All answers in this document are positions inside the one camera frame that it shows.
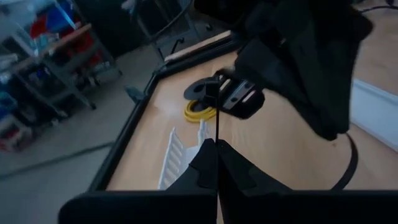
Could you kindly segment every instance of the gray floor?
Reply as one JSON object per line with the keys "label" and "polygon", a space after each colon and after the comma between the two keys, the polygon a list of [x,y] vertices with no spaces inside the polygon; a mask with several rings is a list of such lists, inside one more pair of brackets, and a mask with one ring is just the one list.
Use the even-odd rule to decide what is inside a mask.
{"label": "gray floor", "polygon": [[[207,32],[204,26],[199,31],[202,39],[221,32]],[[192,44],[187,39],[177,50]],[[87,93],[97,110],[82,107],[20,153],[0,151],[0,223],[56,223],[59,208],[88,188],[110,147],[28,171],[24,168],[116,140],[134,107],[124,86],[143,90],[160,60],[152,47],[143,47],[117,62],[124,75],[116,78],[109,71],[101,79],[102,86]]]}

